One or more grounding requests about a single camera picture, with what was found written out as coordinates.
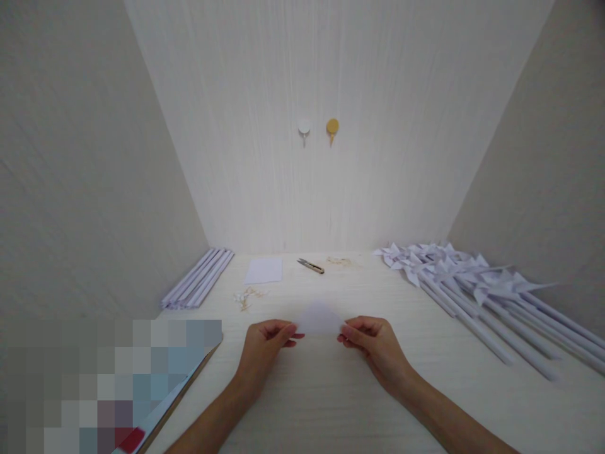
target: paper scrap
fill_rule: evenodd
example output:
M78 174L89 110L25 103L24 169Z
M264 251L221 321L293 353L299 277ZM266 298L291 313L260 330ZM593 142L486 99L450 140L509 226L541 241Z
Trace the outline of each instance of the paper scrap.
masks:
M294 322L302 334L340 334L345 321L323 301L313 302Z
M244 285L265 284L282 280L282 259L252 259Z

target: white wall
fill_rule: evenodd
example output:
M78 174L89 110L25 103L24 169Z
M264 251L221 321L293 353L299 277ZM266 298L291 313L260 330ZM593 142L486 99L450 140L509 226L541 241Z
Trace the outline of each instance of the white wall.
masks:
M207 242L124 4L0 8L0 318L155 318Z
M551 8L125 3L208 240L240 253L444 238Z
M450 232L605 336L605 3L558 0Z

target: wood grain texture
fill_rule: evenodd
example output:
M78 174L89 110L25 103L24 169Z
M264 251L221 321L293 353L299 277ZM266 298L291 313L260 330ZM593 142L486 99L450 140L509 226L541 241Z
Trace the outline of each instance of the wood grain texture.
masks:
M350 266L327 261L350 259ZM204 304L164 311L160 318L222 319L224 340L148 453L162 453L218 396L236 371L246 329L269 318L295 320L316 299L343 318L387 318L412 366L433 386L520 452L601 452L605 449L605 380L562 352L553 362L562 377L546 381L506 344L508 367L423 291L369 253L305 254L319 275L283 254L281 282L254 285L239 311L250 259L235 256ZM356 351L336 336L309 336L282 351L260 400L231 433L222 452L441 453L414 417L378 384Z
M558 1L449 234L605 337L605 4Z
M2 316L155 318L207 242L124 5L2 10Z
M551 8L125 3L208 240L236 253L444 238Z

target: red tag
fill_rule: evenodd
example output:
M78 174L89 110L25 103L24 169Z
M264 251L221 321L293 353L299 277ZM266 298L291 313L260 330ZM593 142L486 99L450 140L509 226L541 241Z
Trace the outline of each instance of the red tag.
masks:
M127 454L132 454L140 445L145 437L145 432L139 428L135 428L120 444L120 449Z

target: side wall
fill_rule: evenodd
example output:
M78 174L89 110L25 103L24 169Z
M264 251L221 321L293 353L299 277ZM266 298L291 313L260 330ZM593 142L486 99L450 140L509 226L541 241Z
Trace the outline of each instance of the side wall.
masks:
M605 335L605 3L559 0L449 238Z
M208 245L124 4L0 8L1 315L155 318Z

